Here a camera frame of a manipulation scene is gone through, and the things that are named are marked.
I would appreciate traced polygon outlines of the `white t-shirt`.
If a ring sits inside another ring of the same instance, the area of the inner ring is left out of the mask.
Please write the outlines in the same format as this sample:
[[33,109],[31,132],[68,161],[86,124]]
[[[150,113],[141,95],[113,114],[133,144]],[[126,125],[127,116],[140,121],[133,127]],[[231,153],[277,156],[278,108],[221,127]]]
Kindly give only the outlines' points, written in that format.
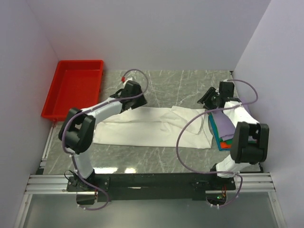
[[209,149],[213,135],[203,109],[139,107],[111,116],[95,129],[93,143]]

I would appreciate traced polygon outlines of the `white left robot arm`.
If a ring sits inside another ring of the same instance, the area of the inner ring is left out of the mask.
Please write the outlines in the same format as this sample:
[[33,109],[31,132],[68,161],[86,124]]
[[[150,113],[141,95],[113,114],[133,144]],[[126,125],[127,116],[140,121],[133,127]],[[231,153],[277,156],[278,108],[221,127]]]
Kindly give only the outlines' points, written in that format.
[[96,188],[95,170],[86,151],[93,142],[96,126],[105,119],[147,104],[139,83],[128,80],[105,101],[89,108],[71,108],[59,132],[64,152],[74,166],[73,175],[85,191]]

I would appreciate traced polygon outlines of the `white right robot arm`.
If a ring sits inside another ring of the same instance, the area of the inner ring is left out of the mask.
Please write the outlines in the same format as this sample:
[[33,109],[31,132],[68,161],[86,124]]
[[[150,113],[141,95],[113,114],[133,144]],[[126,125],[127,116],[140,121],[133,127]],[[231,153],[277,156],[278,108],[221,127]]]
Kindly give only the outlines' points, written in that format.
[[230,155],[215,164],[210,170],[209,186],[215,190],[225,184],[225,178],[232,178],[242,169],[264,162],[268,154],[269,126],[260,123],[245,109],[244,103],[234,97],[233,79],[221,81],[219,88],[210,87],[199,104],[209,112],[222,112],[235,127]]

